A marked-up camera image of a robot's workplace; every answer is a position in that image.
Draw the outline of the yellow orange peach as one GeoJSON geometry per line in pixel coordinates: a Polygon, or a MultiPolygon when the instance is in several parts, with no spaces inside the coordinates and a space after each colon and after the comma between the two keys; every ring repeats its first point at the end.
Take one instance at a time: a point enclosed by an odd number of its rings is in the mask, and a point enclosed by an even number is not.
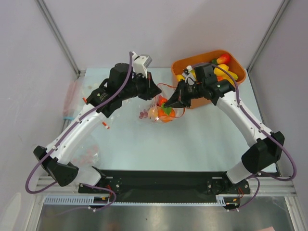
{"type": "Polygon", "coordinates": [[[158,108],[157,107],[151,107],[148,111],[148,118],[151,120],[158,119],[158,108]]]}

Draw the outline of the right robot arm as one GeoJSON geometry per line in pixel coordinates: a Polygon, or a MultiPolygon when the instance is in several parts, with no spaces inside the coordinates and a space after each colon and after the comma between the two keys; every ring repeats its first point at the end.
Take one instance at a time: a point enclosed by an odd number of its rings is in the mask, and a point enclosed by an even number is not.
{"type": "Polygon", "coordinates": [[[281,132],[273,133],[263,125],[239,97],[238,85],[234,79],[218,80],[214,73],[217,66],[211,63],[187,66],[184,73],[195,72],[196,81],[191,85],[181,80],[165,103],[166,107],[189,108],[193,99],[205,98],[222,110],[245,138],[249,149],[241,160],[226,172],[222,188],[233,193],[239,188],[239,182],[249,178],[276,163],[282,153],[284,136],[281,132]]]}

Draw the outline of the clear zip top bag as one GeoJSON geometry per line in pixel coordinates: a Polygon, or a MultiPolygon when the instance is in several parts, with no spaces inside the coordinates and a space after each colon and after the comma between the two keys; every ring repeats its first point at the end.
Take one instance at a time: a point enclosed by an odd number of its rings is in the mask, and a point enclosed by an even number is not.
{"type": "Polygon", "coordinates": [[[156,124],[169,123],[181,118],[185,108],[165,107],[165,103],[174,93],[176,87],[166,83],[158,83],[161,93],[155,96],[145,106],[141,107],[139,119],[156,124]]]}

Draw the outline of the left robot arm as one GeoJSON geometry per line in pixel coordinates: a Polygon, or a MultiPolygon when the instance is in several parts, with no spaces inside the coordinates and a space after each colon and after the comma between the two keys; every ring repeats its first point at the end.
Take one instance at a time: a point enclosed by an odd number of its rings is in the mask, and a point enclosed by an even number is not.
{"type": "Polygon", "coordinates": [[[147,65],[137,61],[118,63],[110,70],[109,77],[88,96],[81,112],[64,132],[47,147],[37,146],[34,156],[61,187],[72,182],[85,183],[100,193],[106,187],[101,173],[94,167],[80,170],[71,162],[79,144],[119,109],[123,101],[134,97],[151,100],[160,93],[147,65]]]}

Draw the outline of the red grape bunch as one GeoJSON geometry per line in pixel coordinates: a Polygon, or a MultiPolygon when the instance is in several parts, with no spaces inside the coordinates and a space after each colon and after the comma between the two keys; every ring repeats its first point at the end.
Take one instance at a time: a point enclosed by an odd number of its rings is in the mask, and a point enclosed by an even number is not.
{"type": "Polygon", "coordinates": [[[140,112],[139,119],[145,119],[148,118],[148,116],[149,116],[148,110],[143,110],[140,112]]]}

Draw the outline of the orange tangerine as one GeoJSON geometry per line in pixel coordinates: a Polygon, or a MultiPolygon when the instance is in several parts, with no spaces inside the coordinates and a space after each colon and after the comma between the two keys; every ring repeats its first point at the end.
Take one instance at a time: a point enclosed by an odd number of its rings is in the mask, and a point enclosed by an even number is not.
{"type": "Polygon", "coordinates": [[[173,108],[167,108],[167,111],[169,112],[169,114],[166,113],[162,107],[158,107],[157,109],[158,109],[159,121],[163,123],[168,123],[175,119],[176,113],[173,108]]]}

